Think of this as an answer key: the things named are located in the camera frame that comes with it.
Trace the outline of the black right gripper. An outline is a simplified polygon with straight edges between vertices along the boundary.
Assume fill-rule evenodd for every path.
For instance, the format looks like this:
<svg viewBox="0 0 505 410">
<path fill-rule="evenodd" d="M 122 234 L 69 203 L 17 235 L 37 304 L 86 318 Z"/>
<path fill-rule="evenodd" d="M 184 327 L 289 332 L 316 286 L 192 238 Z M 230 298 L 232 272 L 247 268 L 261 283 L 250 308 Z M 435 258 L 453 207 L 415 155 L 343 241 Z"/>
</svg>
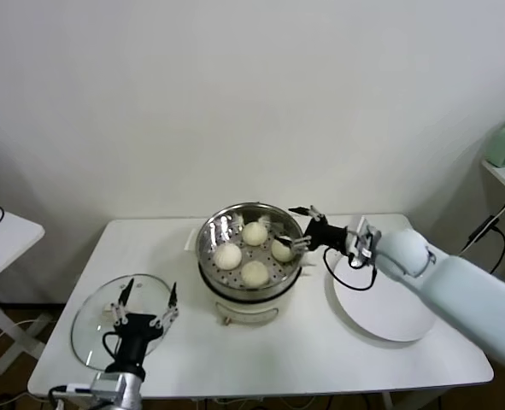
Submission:
<svg viewBox="0 0 505 410">
<path fill-rule="evenodd" d="M 294 214 L 308 216 L 309 221 L 305 231 L 306 237 L 291 238 L 288 236 L 276 236 L 275 240 L 292 253 L 304 253 L 315 251 L 320 246 L 335 249 L 339 253 L 347 253 L 347 227 L 330 225 L 326 216 L 315 206 L 289 208 Z"/>
</svg>

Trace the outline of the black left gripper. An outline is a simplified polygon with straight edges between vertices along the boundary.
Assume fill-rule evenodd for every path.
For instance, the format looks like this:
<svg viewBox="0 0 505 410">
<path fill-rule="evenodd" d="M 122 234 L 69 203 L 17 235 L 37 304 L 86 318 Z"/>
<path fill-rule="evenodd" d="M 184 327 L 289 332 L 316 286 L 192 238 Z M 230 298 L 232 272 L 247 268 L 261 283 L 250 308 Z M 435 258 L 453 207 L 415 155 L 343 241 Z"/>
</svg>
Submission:
<svg viewBox="0 0 505 410">
<path fill-rule="evenodd" d="M 179 316 L 177 283 L 173 284 L 162 316 L 145 313 L 127 314 L 126 304 L 132 292 L 133 279 L 121 288 L 117 303 L 111 303 L 114 331 L 120 346 L 113 354 L 113 361 L 105 372 L 144 372 L 143 363 L 148 344 L 161 337 L 161 329 L 169 329 Z"/>
</svg>

